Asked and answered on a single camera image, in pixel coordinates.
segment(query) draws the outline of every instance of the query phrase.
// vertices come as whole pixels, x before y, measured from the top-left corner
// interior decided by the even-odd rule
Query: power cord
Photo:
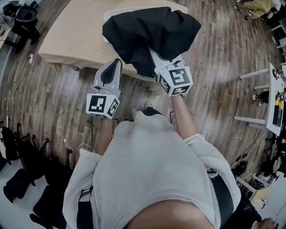
[[[266,112],[267,112],[267,109],[265,110],[262,119],[264,119],[264,117],[265,117],[265,115],[266,115]],[[264,132],[263,132],[262,137],[258,140],[258,142],[255,144],[255,146],[254,146],[252,149],[250,149],[250,150],[248,151],[248,153],[246,153],[246,151],[254,145],[255,141],[257,140],[257,138],[258,138],[258,136],[261,134],[261,132],[262,132],[262,130],[259,131],[258,135],[257,135],[256,138],[254,139],[254,141],[252,142],[252,144],[251,144],[250,146],[248,146],[248,147],[246,148],[246,150],[245,150],[240,156],[237,157],[236,162],[231,166],[231,169],[239,163],[239,161],[241,160],[241,158],[242,158],[244,161],[248,158],[249,153],[250,153],[250,152],[255,148],[255,146],[257,146],[257,144],[262,140],[262,138],[263,138],[263,136],[264,136],[264,134],[265,134],[265,130],[264,130]]]
[[[7,93],[6,93],[6,98],[7,98],[7,100],[8,100],[8,101],[7,101],[7,106],[6,106],[6,109],[7,109],[7,110],[10,109],[10,103],[11,103],[11,101],[12,101],[12,112],[11,112],[11,116],[10,116],[9,120],[11,120],[11,119],[12,119],[12,116],[13,116],[13,109],[14,109],[13,96],[14,96],[16,90],[17,90],[17,87],[18,87],[19,83],[20,83],[20,80],[21,80],[21,77],[22,77],[22,73],[23,73],[23,69],[24,69],[24,65],[25,65],[26,61],[27,61],[29,58],[30,58],[30,57],[27,57],[26,60],[25,60],[24,63],[23,63],[22,70],[21,70],[21,74],[20,74],[18,83],[17,83],[17,85],[16,85],[16,87],[15,87],[15,89],[14,89],[14,91],[13,91],[12,96],[10,96],[11,91],[7,91]]]
[[[92,147],[90,147],[88,144],[85,144],[85,143],[83,143],[83,144],[80,144],[80,145],[79,145],[79,151],[80,151],[80,147],[81,147],[82,145],[86,145],[86,146],[88,146],[88,147],[89,147],[89,148],[91,148],[91,149],[92,149],[92,151],[94,152],[93,148],[92,148]]]

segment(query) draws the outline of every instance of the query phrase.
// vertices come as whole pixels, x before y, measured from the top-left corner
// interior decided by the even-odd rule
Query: yellow object
[[[253,15],[258,18],[268,13],[275,5],[271,0],[254,0],[243,4],[243,8],[253,10]]]
[[[278,96],[278,94],[279,94],[279,92],[276,91],[276,92],[275,92],[275,98]],[[278,98],[275,100],[275,105],[276,105],[276,106],[279,106],[279,108],[282,109],[282,102],[283,102],[283,100],[280,101],[280,100],[279,100],[279,97],[278,97]]]
[[[255,195],[251,198],[251,203],[254,203],[255,200],[257,199],[266,199],[268,195],[271,193],[271,187],[266,187],[258,190]]]

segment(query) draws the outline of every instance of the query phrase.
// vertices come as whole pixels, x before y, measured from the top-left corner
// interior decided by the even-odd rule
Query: shoe
[[[132,119],[135,119],[135,116],[137,114],[138,110],[136,108],[133,108],[132,111],[131,111],[131,117]]]
[[[153,107],[153,105],[151,104],[150,101],[146,101],[146,102],[144,103],[144,110],[146,110],[147,107]]]
[[[240,8],[238,7],[238,5],[236,5],[236,4],[232,4],[232,6],[233,6],[233,8],[234,8],[237,12],[239,12],[239,11],[240,11]]]
[[[253,94],[253,95],[251,96],[251,99],[252,99],[253,101],[257,100],[258,98],[259,98],[259,96],[256,95],[256,94]]]

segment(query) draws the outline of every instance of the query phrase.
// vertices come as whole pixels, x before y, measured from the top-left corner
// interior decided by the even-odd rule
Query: white table
[[[269,74],[269,82],[270,85],[263,85],[263,86],[256,86],[254,89],[269,89],[269,101],[268,101],[268,108],[267,108],[267,116],[266,119],[253,119],[253,118],[246,118],[246,117],[239,117],[234,116],[234,120],[245,121],[249,122],[249,127],[255,127],[259,129],[269,129],[271,132],[276,134],[277,136],[280,135],[281,124],[280,126],[273,124],[273,117],[274,117],[274,107],[275,107],[275,92],[284,92],[284,81],[283,79],[275,79],[272,73],[274,66],[269,64],[269,68],[262,69],[256,72],[248,73],[245,75],[240,76],[240,79],[247,79],[254,76],[260,76],[262,74]]]

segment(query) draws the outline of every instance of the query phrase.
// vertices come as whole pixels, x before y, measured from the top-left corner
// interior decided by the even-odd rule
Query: table leg
[[[254,90],[259,90],[259,89],[267,89],[267,88],[269,88],[269,85],[255,86],[253,89]]]
[[[276,48],[279,49],[279,48],[283,48],[285,45],[279,45],[277,46]]]
[[[276,30],[276,29],[278,29],[280,27],[281,27],[281,25],[278,25],[278,26],[274,27],[271,31],[274,31],[274,30]]]
[[[253,128],[257,128],[257,129],[261,129],[261,130],[265,130],[266,129],[265,126],[262,126],[262,125],[259,125],[259,124],[256,124],[256,123],[249,123],[248,126],[249,127],[253,127]]]
[[[259,76],[259,75],[262,75],[262,74],[266,74],[268,72],[269,72],[269,68],[265,68],[265,69],[262,69],[262,70],[259,70],[259,71],[256,71],[256,72],[251,72],[251,73],[242,75],[242,76],[240,76],[240,79],[243,80],[243,79],[247,79],[247,78],[250,78],[250,77],[253,77],[253,76]]]
[[[264,119],[253,119],[253,118],[246,118],[246,117],[239,117],[239,116],[234,116],[234,120],[238,121],[244,121],[244,122],[249,122],[249,123],[258,123],[258,124],[265,124]]]

